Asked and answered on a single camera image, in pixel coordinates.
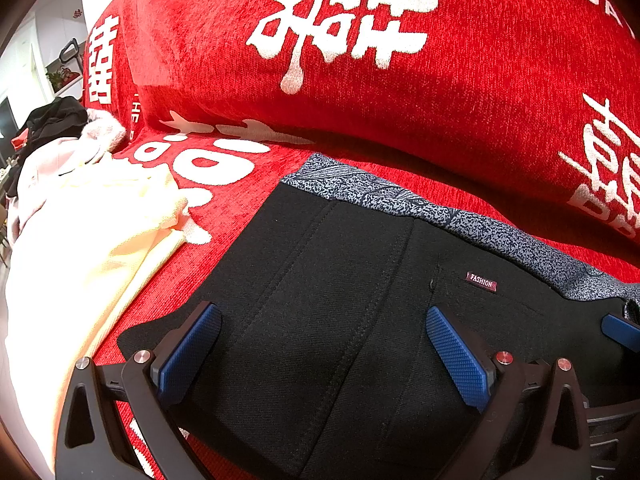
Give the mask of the black pants with grey waistband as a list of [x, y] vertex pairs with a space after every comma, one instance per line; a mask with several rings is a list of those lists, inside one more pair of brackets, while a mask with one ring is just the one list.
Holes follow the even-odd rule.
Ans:
[[314, 155], [183, 307], [118, 344], [152, 348], [208, 300], [222, 331], [177, 406], [181, 427], [256, 471], [431, 479], [478, 413], [427, 340], [430, 307], [522, 360], [565, 356], [602, 405], [639, 394], [638, 356], [600, 330], [638, 299], [512, 226]]

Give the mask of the black clothing pile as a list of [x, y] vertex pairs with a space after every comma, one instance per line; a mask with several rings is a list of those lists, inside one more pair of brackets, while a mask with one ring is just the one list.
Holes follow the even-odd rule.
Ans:
[[72, 96], [56, 98], [50, 104], [40, 106], [27, 117], [23, 127], [28, 129], [25, 145], [17, 152], [17, 162], [10, 170], [3, 185], [6, 196], [17, 196], [17, 181], [27, 157], [37, 148], [62, 136], [79, 138], [87, 125], [88, 110]]

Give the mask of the cream white garment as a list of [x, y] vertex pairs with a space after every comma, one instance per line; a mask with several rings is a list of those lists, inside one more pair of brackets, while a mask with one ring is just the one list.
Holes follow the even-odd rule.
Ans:
[[21, 418], [13, 432], [51, 478], [75, 361], [92, 356], [170, 256], [203, 231], [166, 165], [113, 157], [125, 129], [103, 110], [80, 136], [26, 158], [9, 208], [6, 354]]

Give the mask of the red sofa with white characters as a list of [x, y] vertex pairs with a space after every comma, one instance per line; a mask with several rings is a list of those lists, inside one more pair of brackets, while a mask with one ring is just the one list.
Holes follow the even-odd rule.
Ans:
[[[130, 359], [119, 336], [183, 307], [314, 155], [639, 288], [639, 35], [608, 0], [113, 0], [85, 63], [116, 157], [166, 165], [203, 231], [100, 362]], [[183, 399], [169, 417], [209, 474], [300, 479], [191, 434]]]

